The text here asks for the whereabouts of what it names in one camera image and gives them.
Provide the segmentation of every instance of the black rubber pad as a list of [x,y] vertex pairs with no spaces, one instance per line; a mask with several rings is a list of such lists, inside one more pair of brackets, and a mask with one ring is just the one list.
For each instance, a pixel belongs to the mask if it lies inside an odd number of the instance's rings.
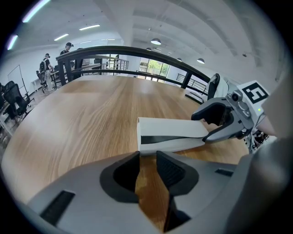
[[187,194],[199,180],[196,169],[157,151],[157,171],[172,196]]

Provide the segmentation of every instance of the ceiling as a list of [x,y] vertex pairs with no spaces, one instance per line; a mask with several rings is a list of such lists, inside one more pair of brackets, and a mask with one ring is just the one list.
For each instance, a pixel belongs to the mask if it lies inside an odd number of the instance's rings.
[[[99,24],[100,27],[80,31]],[[19,26],[15,50],[44,45],[64,45],[95,32],[114,31],[112,23],[92,0],[51,0],[28,23]],[[54,39],[69,34],[65,38]]]
[[[94,24],[101,26],[78,30]],[[126,46],[159,48],[238,83],[259,79],[274,87],[291,64],[262,12],[249,1],[234,0],[51,0],[21,25],[15,50],[63,45],[93,32],[117,32]],[[65,33],[66,39],[54,41]],[[150,43],[155,37],[160,46]]]

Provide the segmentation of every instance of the glass window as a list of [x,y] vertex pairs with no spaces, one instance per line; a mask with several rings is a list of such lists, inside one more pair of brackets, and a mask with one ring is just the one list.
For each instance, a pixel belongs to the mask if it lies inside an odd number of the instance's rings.
[[139,71],[148,72],[156,75],[167,76],[170,65],[158,62],[156,60],[141,58]]
[[148,62],[148,67],[146,72],[160,75],[162,64],[163,64],[162,62],[158,62],[156,60],[150,59],[150,61]]
[[148,58],[141,58],[141,62],[139,64],[139,71],[147,72],[148,60]]
[[168,65],[168,64],[163,64],[160,75],[166,77],[166,76],[167,76],[167,73],[168,73],[168,71],[169,71],[169,67],[170,67],[170,65]]

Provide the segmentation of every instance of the metal railing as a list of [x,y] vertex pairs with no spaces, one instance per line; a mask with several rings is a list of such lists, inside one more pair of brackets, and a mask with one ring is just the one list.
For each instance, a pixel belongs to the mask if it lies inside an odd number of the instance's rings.
[[[179,74],[177,75],[177,81],[183,83],[184,81],[184,78],[185,76],[182,75],[182,74]],[[206,90],[206,85],[194,80],[194,79],[190,79],[189,82],[188,82],[188,88],[196,88],[196,89],[199,89],[200,91],[203,92],[204,95],[207,95],[207,90]]]
[[133,74],[133,75],[143,75],[146,76],[145,73],[142,72],[135,72],[135,71],[128,71],[128,63],[126,63],[126,70],[119,70],[119,69],[103,69],[101,66],[100,69],[92,69],[92,70],[82,70],[81,64],[77,69],[71,70],[71,61],[76,60],[76,62],[81,61],[81,59],[101,59],[101,54],[121,54],[121,55],[130,55],[130,56],[137,56],[137,57],[143,57],[147,59],[153,59],[165,64],[169,64],[171,66],[177,67],[183,71],[186,71],[186,76],[184,77],[183,82],[178,82],[176,80],[170,80],[166,77],[162,77],[160,75],[155,74],[148,74],[147,76],[150,76],[152,78],[168,81],[174,84],[181,85],[181,88],[186,89],[191,88],[199,93],[205,94],[202,90],[199,90],[198,88],[189,86],[189,81],[192,75],[198,77],[199,79],[209,82],[210,78],[204,75],[202,72],[198,71],[197,69],[189,66],[188,64],[185,64],[183,62],[180,62],[172,57],[169,57],[167,55],[156,53],[154,51],[148,51],[141,48],[134,48],[134,47],[126,47],[126,46],[99,46],[99,47],[90,47],[90,48],[84,48],[84,49],[78,49],[76,51],[65,53],[63,55],[60,55],[56,58],[58,61],[58,65],[60,68],[63,67],[63,63],[65,63],[65,69],[66,73],[63,69],[59,70],[59,77],[62,85],[66,85],[65,80],[65,74],[67,75],[68,82],[71,82],[72,80],[76,79],[78,75],[81,74],[87,74],[87,73],[124,73],[124,74]]

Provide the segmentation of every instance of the white foam block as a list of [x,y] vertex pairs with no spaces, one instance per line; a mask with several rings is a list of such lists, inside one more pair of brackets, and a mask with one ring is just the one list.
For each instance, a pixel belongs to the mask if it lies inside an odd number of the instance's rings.
[[137,144],[142,154],[157,150],[176,152],[195,148],[205,143],[208,131],[200,121],[144,118],[137,119]]

